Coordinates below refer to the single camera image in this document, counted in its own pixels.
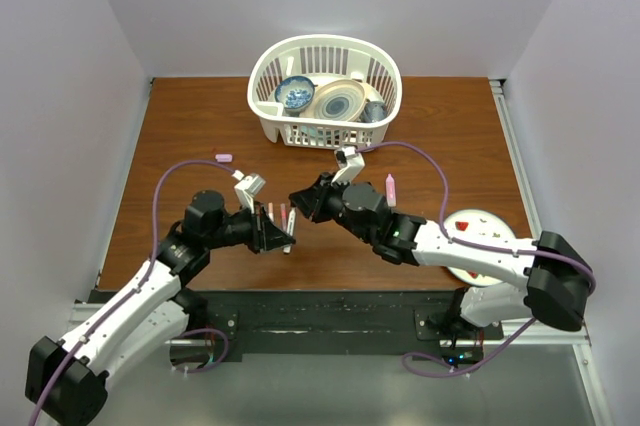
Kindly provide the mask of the red purple pen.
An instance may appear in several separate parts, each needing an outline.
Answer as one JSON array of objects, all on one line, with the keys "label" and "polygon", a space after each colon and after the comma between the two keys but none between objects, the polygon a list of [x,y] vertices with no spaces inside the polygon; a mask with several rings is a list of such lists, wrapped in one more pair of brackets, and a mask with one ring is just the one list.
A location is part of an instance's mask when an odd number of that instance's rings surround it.
[{"label": "red purple pen", "polygon": [[280,215],[281,215],[281,227],[282,227],[281,229],[283,231],[286,231],[288,215],[287,215],[287,207],[285,203],[280,204]]}]

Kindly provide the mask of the purple eraser cap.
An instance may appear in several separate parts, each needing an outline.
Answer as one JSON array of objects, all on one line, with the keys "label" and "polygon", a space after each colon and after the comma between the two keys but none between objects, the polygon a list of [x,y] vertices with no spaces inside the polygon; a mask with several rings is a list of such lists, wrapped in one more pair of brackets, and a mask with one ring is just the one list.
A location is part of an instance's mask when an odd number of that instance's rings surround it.
[{"label": "purple eraser cap", "polygon": [[217,162],[220,162],[220,163],[231,163],[233,161],[234,157],[233,157],[232,154],[222,153],[222,154],[216,154],[214,156],[214,159]]}]

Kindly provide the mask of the white black marker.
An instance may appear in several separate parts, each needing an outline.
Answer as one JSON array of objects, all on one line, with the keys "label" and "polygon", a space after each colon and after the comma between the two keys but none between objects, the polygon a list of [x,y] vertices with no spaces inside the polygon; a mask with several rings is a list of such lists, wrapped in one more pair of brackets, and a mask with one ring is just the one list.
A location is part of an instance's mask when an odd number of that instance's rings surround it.
[{"label": "white black marker", "polygon": [[[286,233],[291,237],[294,236],[295,222],[296,222],[296,210],[294,208],[291,208],[288,214],[287,225],[286,225]],[[289,244],[283,248],[283,252],[285,254],[290,254],[291,250],[292,250],[292,244]]]}]

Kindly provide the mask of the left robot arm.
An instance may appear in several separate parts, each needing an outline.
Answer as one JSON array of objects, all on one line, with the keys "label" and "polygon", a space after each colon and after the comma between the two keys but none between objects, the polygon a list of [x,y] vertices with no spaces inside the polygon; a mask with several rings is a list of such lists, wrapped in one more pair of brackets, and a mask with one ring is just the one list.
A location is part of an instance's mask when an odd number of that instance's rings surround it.
[{"label": "left robot arm", "polygon": [[212,250],[244,245],[260,254],[294,242],[261,203],[230,214],[220,193],[197,193],[125,287],[62,338],[43,337],[32,347],[29,422],[46,413],[60,425],[89,424],[115,385],[162,343],[200,336],[206,302],[187,285],[209,264]]}]

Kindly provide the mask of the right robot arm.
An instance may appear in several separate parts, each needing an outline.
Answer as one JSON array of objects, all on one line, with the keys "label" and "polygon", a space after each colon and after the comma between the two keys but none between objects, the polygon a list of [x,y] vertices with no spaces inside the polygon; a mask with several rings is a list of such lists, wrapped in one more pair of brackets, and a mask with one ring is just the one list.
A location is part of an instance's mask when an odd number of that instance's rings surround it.
[{"label": "right robot arm", "polygon": [[533,318],[549,327],[581,329],[593,270],[560,234],[469,240],[435,221],[390,207],[368,183],[338,183],[323,173],[290,203],[314,223],[333,221],[392,264],[442,266],[496,279],[487,287],[460,288],[439,325],[459,339],[507,319]]}]

